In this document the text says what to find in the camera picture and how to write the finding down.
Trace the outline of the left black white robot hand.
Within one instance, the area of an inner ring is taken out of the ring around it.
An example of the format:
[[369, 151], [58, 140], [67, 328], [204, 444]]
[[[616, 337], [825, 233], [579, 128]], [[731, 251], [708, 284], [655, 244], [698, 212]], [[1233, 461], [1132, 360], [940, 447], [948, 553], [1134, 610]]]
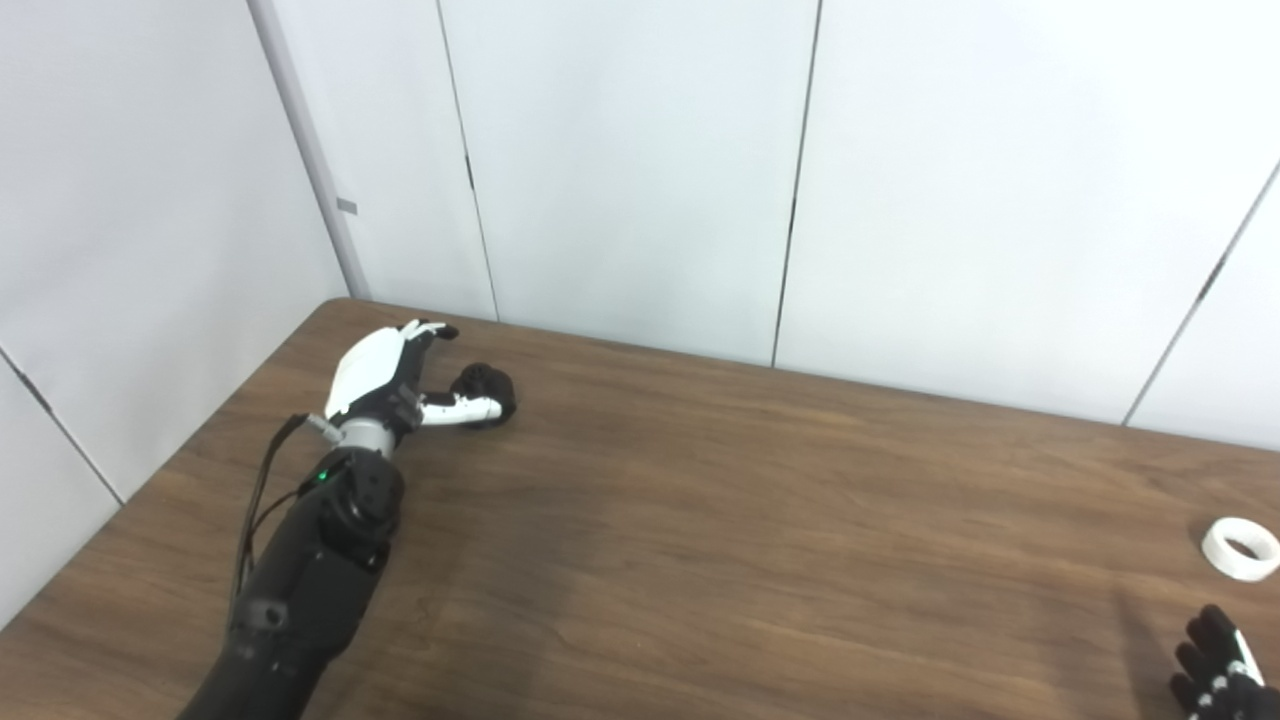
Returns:
[[458, 328], [412, 319], [366, 334], [339, 360], [324, 416], [328, 433], [353, 445], [358, 434], [393, 445], [424, 427], [498, 427], [517, 411], [515, 383], [485, 364], [466, 366], [447, 391], [421, 389], [428, 351]]

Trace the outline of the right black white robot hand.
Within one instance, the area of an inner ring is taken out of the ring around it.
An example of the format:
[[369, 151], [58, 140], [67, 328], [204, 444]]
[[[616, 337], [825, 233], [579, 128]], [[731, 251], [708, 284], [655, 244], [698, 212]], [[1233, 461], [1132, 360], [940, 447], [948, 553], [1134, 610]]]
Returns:
[[1169, 688], [1188, 719], [1277, 719], [1279, 692], [1270, 685], [1239, 626], [1213, 603], [1185, 626], [1175, 648], [1180, 667]]

